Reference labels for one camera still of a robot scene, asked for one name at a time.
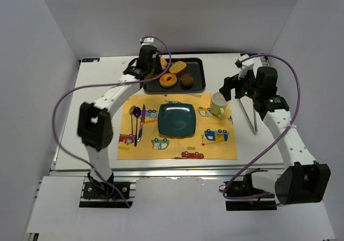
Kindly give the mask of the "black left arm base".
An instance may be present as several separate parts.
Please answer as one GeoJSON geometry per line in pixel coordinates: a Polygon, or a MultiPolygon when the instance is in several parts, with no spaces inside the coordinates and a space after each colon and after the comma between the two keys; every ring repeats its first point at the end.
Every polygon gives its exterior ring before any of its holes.
{"type": "Polygon", "coordinates": [[[84,181],[80,208],[130,208],[133,204],[131,198],[130,182],[114,182],[113,176],[108,180],[117,189],[104,182],[94,180],[90,173],[87,174],[87,181],[84,181]]]}

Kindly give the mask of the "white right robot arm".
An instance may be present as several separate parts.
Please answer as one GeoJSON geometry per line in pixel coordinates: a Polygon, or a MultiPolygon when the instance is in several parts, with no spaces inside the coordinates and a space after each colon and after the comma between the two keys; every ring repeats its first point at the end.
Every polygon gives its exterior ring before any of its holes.
{"type": "Polygon", "coordinates": [[[327,164],[320,164],[308,151],[297,129],[292,126],[291,113],[286,100],[277,93],[277,70],[259,67],[257,72],[248,70],[241,77],[224,79],[219,89],[225,100],[230,101],[231,90],[235,98],[244,96],[253,101],[254,110],[270,130],[282,156],[284,172],[273,174],[265,169],[248,170],[243,177],[243,188],[248,199],[275,195],[282,205],[321,202],[331,175],[327,164]]]}

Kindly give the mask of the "sliced seeded bread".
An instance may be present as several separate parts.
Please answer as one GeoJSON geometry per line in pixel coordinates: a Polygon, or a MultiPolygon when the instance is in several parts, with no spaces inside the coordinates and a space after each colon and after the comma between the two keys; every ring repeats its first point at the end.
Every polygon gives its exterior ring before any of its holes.
{"type": "Polygon", "coordinates": [[[185,62],[177,61],[170,66],[169,72],[177,75],[184,72],[186,69],[187,69],[187,64],[185,62]]]}

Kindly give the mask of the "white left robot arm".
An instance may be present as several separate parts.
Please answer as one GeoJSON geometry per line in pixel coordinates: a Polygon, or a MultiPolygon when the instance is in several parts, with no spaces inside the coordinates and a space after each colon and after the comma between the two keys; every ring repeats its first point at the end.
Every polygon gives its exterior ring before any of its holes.
{"type": "Polygon", "coordinates": [[[91,171],[88,179],[100,196],[109,197],[114,188],[109,164],[108,146],[112,142],[112,117],[132,95],[141,89],[141,81],[163,72],[160,54],[155,45],[142,44],[139,57],[132,60],[119,79],[120,85],[111,87],[92,103],[83,102],[78,117],[77,135],[85,145],[91,171]]]}

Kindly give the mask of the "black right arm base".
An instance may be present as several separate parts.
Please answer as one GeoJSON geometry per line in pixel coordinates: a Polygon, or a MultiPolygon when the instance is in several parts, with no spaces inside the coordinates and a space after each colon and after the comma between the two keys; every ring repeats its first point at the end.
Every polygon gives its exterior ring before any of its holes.
{"type": "MultiPolygon", "coordinates": [[[[256,172],[267,172],[265,169],[248,170],[241,181],[235,180],[228,188],[226,196],[244,197],[261,195],[265,191],[256,189],[250,185],[252,174],[256,172]]],[[[280,203],[275,201],[275,195],[269,194],[253,199],[234,199],[226,202],[227,211],[254,211],[254,210],[276,210],[280,203]]]]}

